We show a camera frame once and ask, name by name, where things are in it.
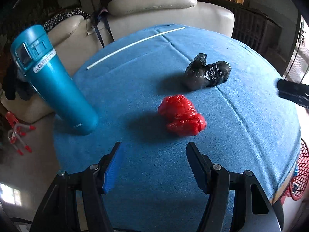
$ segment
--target black clamp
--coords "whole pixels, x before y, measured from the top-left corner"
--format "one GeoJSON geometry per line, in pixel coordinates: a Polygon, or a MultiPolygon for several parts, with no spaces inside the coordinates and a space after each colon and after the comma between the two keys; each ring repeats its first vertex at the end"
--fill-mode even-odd
{"type": "MultiPolygon", "coordinates": [[[[30,232],[80,232],[76,191],[82,191],[89,232],[113,232],[101,194],[108,193],[113,182],[109,170],[121,160],[121,142],[108,155],[80,173],[59,171],[47,190],[34,217],[30,232]]],[[[230,232],[281,232],[276,214],[261,185],[250,170],[242,174],[228,172],[202,155],[193,142],[187,145],[187,158],[197,184],[209,199],[198,232],[222,230],[229,190],[235,190],[230,232]]]]}
{"type": "Polygon", "coordinates": [[[280,79],[277,82],[278,96],[309,109],[309,85],[280,79]]]}

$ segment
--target black strap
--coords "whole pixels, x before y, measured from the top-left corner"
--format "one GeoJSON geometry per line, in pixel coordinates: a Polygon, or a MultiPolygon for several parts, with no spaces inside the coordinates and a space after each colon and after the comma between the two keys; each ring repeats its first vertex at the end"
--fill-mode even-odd
{"type": "Polygon", "coordinates": [[[109,13],[108,13],[107,9],[106,8],[102,8],[99,11],[95,11],[92,14],[92,17],[91,17],[91,23],[93,24],[93,26],[95,28],[95,32],[96,32],[96,34],[98,36],[98,39],[100,40],[100,43],[103,46],[103,48],[105,46],[104,46],[104,43],[103,43],[103,39],[102,39],[101,33],[100,33],[99,29],[98,29],[98,23],[100,21],[103,22],[105,29],[107,29],[107,31],[109,32],[109,35],[111,36],[113,41],[115,41],[114,38],[113,38],[113,35],[112,35],[111,28],[109,27],[109,22],[107,20],[107,15],[108,14],[109,13]]]}
{"type": "Polygon", "coordinates": [[[100,40],[100,43],[101,43],[102,47],[104,48],[105,46],[104,46],[104,43],[103,43],[103,39],[102,39],[100,31],[98,30],[98,26],[97,25],[95,25],[95,32],[96,32],[96,34],[98,36],[98,39],[100,40]]]}
{"type": "Polygon", "coordinates": [[[104,24],[105,28],[107,29],[107,31],[109,32],[109,35],[111,36],[111,38],[113,39],[113,41],[115,41],[115,40],[114,40],[114,37],[113,37],[113,35],[112,35],[112,32],[111,32],[111,28],[109,27],[109,21],[107,20],[107,15],[108,15],[108,13],[107,13],[107,12],[104,12],[103,17],[102,17],[103,24],[104,24]]]}

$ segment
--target blue water bottle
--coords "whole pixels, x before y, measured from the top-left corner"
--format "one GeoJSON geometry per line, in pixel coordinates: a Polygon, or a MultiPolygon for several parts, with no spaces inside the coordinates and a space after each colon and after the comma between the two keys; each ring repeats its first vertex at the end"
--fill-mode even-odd
{"type": "Polygon", "coordinates": [[[70,78],[41,25],[20,33],[10,51],[27,81],[71,127],[83,135],[97,127],[98,114],[70,78]]]}

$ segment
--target blue tablecloth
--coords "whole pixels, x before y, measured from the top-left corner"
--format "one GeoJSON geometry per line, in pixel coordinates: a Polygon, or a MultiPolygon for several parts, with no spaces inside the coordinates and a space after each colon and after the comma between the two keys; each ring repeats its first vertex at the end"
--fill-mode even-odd
{"type": "MultiPolygon", "coordinates": [[[[227,170],[254,172],[271,198],[295,163],[300,128],[295,106],[277,96],[279,74],[258,53],[224,35],[187,27],[132,46],[86,70],[94,61],[137,40],[176,29],[160,25],[111,43],[75,74],[74,81],[100,116],[96,131],[76,136],[56,118],[54,143],[63,169],[83,171],[125,145],[125,161],[104,203],[116,228],[138,231],[196,231],[208,196],[196,184],[185,148],[227,170]],[[231,75],[217,87],[188,92],[180,77],[198,53],[207,63],[229,62],[231,75]],[[206,121],[194,137],[179,138],[157,114],[163,97],[184,94],[206,121]]],[[[226,222],[232,218],[230,194],[226,222]]]]}

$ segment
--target white stick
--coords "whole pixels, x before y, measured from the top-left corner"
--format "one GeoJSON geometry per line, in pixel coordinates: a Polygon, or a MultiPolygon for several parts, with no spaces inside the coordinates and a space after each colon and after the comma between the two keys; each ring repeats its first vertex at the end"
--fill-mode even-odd
{"type": "Polygon", "coordinates": [[[170,33],[170,32],[175,32],[175,31],[182,30],[182,29],[185,29],[185,27],[181,27],[181,28],[178,28],[178,29],[174,29],[174,30],[162,32],[162,33],[159,33],[159,34],[150,36],[150,37],[146,37],[146,38],[144,38],[144,39],[142,39],[142,40],[139,40],[139,41],[137,41],[137,42],[131,43],[131,44],[127,45],[127,46],[124,46],[124,47],[122,47],[121,49],[116,50],[116,51],[112,52],[111,54],[108,54],[107,56],[105,56],[105,57],[99,59],[98,61],[94,62],[93,64],[89,65],[89,66],[87,67],[87,70],[89,70],[89,69],[92,68],[93,66],[97,65],[98,63],[102,62],[103,60],[109,58],[110,56],[113,56],[113,55],[117,54],[118,52],[123,51],[123,50],[125,50],[125,49],[127,49],[127,48],[129,48],[129,47],[131,47],[131,46],[133,46],[133,45],[139,44],[139,43],[141,43],[141,42],[144,42],[144,41],[146,41],[146,40],[148,40],[148,39],[151,39],[151,38],[154,38],[154,37],[156,37],[156,36],[160,36],[160,35],[163,35],[163,34],[166,34],[166,33],[170,33]]]}

